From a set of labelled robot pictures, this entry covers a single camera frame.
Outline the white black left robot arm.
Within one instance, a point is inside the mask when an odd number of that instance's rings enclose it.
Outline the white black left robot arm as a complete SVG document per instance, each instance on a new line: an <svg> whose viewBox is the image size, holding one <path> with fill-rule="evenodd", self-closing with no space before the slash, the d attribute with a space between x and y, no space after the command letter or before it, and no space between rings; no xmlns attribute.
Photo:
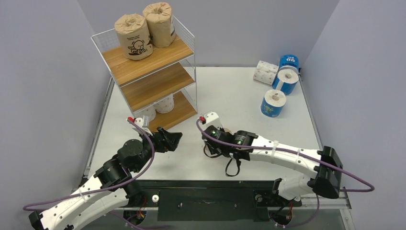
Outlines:
<svg viewBox="0 0 406 230"><path fill-rule="evenodd" d="M132 173L141 175L156 152L175 151L181 132L140 131L140 139L130 139L106 161L71 198L57 201L44 211L29 215L35 230L80 230L108 212L126 205L137 206L145 196Z"/></svg>

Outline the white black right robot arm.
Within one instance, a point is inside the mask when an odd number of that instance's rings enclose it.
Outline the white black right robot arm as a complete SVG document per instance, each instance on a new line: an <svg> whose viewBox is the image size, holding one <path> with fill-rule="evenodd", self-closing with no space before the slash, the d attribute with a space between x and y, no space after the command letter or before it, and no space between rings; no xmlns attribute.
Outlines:
<svg viewBox="0 0 406 230"><path fill-rule="evenodd" d="M339 197L343 165L332 147L302 149L243 130L231 134L213 125L202 131L202 139L211 154L230 157L238 166L242 160L262 161L301 173L275 180L270 198L277 205L310 193L329 199Z"/></svg>

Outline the white red-dotted toilet roll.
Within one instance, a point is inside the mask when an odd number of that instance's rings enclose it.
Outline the white red-dotted toilet roll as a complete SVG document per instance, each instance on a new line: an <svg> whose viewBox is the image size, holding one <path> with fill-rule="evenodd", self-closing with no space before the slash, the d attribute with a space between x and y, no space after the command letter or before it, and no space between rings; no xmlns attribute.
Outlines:
<svg viewBox="0 0 406 230"><path fill-rule="evenodd" d="M156 112L160 114L166 114L173 110L174 105L174 96L173 94L170 94L169 96L154 104L154 108Z"/></svg>
<svg viewBox="0 0 406 230"><path fill-rule="evenodd" d="M153 121L156 117L156 110L155 110L154 106L153 105L149 106L149 107L145 108L144 110L139 111L135 114L135 117L137 117L137 118L143 117L143 116L147 116L148 120L150 122Z"/></svg>

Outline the blue toilet roll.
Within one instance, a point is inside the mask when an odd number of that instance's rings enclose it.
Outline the blue toilet roll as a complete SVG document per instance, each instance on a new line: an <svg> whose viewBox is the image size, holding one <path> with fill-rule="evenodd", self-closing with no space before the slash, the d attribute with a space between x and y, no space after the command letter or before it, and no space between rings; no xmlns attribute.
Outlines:
<svg viewBox="0 0 406 230"><path fill-rule="evenodd" d="M282 91L270 89L264 94L260 110L268 117L277 117L281 113L286 102L286 95Z"/></svg>

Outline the white wire wooden shelf rack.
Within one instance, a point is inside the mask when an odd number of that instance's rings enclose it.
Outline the white wire wooden shelf rack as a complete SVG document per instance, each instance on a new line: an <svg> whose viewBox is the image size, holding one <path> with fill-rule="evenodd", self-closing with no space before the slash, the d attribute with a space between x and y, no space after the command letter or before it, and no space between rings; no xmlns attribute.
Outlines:
<svg viewBox="0 0 406 230"><path fill-rule="evenodd" d="M114 29L91 37L111 75L108 91L116 86L126 106L136 115L152 109L159 102L173 99L169 112L157 112L149 128L169 129L198 112L195 36L175 16L176 38L167 47L156 47L143 60L129 60Z"/></svg>

